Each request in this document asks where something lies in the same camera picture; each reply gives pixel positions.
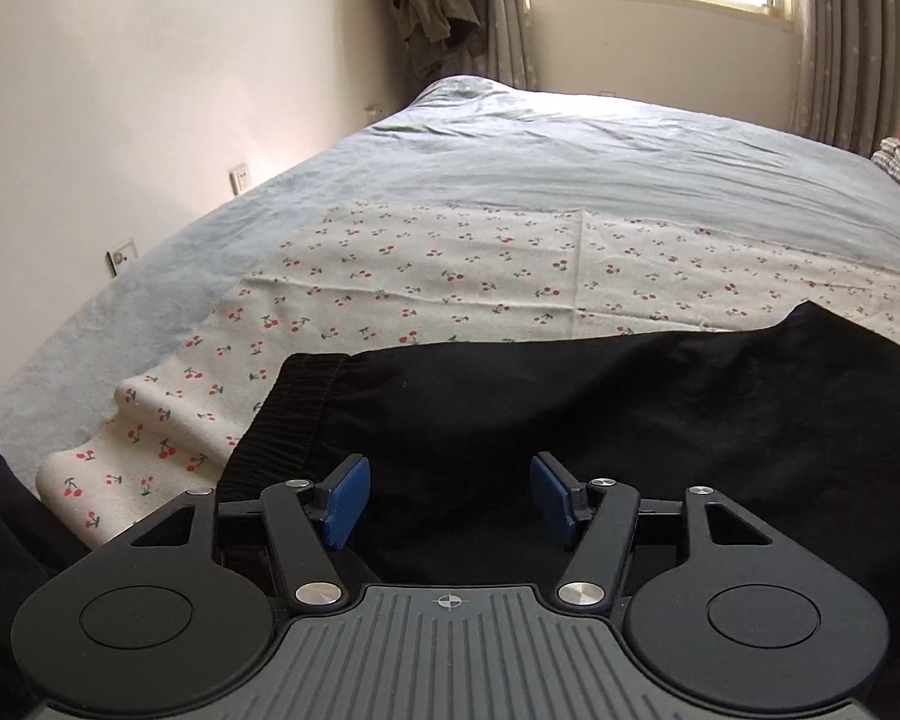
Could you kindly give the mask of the black pants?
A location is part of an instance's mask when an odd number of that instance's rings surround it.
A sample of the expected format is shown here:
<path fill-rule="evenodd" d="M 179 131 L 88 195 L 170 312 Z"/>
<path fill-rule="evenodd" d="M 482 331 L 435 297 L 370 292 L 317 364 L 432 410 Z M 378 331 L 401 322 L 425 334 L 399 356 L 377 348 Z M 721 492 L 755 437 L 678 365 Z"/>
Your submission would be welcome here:
<path fill-rule="evenodd" d="M 609 610 L 530 489 L 640 496 Z M 292 608 L 261 493 L 370 461 Z M 0 718 L 900 718 L 900 344 L 751 332 L 295 355 L 222 478 L 100 548 L 0 458 Z"/>

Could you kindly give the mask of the cherry print bed sheet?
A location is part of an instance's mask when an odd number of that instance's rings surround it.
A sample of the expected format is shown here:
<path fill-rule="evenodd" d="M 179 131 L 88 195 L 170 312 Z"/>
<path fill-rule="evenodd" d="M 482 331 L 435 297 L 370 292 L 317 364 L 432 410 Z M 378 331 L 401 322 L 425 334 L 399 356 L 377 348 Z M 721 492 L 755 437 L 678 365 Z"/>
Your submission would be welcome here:
<path fill-rule="evenodd" d="M 115 416 L 41 465 L 43 504 L 100 546 L 212 486 L 295 353 L 767 327 L 811 301 L 900 344 L 900 273 L 598 211 L 356 202 L 260 260 Z"/>

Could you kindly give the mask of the light blue bed cover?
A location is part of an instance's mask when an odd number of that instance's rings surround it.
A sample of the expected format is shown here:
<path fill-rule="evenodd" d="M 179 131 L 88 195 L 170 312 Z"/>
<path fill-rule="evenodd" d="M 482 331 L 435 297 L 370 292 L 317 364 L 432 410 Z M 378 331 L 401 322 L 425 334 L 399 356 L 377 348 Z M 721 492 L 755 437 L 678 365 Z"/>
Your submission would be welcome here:
<path fill-rule="evenodd" d="M 900 271 L 900 187 L 862 156 L 717 115 L 453 76 L 183 227 L 71 314 L 0 392 L 0 454 L 20 481 L 91 437 L 119 380 L 171 353 L 279 242 L 347 200 L 586 206 Z"/>

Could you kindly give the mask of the right grey curtain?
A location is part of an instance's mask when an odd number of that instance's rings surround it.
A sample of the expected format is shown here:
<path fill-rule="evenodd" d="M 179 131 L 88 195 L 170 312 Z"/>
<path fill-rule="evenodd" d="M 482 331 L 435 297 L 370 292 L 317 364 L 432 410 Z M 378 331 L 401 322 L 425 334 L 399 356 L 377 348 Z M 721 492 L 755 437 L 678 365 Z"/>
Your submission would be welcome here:
<path fill-rule="evenodd" d="M 868 158 L 891 133 L 899 0 L 790 0 L 797 70 L 790 130 Z"/>

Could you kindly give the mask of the grey curtain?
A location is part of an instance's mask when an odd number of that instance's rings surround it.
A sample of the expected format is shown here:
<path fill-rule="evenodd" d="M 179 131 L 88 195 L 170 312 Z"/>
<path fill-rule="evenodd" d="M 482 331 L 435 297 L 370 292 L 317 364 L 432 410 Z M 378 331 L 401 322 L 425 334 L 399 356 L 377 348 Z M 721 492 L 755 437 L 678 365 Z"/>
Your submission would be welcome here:
<path fill-rule="evenodd" d="M 536 91 L 532 0 L 489 0 L 486 73 L 512 88 Z"/>
<path fill-rule="evenodd" d="M 868 158 L 891 133 L 899 0 L 790 0 L 797 70 L 790 130 Z"/>

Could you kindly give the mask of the left grey curtain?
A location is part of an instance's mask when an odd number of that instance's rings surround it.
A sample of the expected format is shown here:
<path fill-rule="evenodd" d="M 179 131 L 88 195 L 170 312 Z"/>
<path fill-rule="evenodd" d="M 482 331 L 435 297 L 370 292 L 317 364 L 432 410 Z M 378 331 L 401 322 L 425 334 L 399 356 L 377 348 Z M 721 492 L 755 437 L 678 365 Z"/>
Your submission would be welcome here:
<path fill-rule="evenodd" d="M 489 0 L 486 73 L 512 88 L 536 91 L 532 0 Z"/>

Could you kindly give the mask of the white wall socket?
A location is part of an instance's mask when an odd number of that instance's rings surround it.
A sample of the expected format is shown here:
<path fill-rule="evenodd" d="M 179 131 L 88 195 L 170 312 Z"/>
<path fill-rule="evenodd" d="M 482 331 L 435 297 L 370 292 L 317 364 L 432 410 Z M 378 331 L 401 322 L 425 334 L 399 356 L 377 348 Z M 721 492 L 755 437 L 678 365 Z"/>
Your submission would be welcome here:
<path fill-rule="evenodd" d="M 229 181 L 230 187 L 232 187 L 232 192 L 235 197 L 238 197 L 238 195 L 242 195 L 242 193 L 247 192 L 247 190 L 251 187 L 250 168 L 246 164 L 240 164 L 240 166 L 233 167 L 229 171 Z"/>
<path fill-rule="evenodd" d="M 126 239 L 116 244 L 112 249 L 107 250 L 105 260 L 110 268 L 112 277 L 118 278 L 121 273 L 125 273 L 126 268 L 137 259 L 136 242 L 133 239 Z"/>

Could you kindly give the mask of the hanging clothes on wall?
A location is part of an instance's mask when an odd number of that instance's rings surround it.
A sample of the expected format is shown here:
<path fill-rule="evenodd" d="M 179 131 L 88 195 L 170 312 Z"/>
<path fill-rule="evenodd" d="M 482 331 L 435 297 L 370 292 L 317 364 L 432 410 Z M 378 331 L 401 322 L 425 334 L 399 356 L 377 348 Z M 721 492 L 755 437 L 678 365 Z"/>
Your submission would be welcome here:
<path fill-rule="evenodd" d="M 489 0 L 388 0 L 419 82 L 486 68 Z"/>

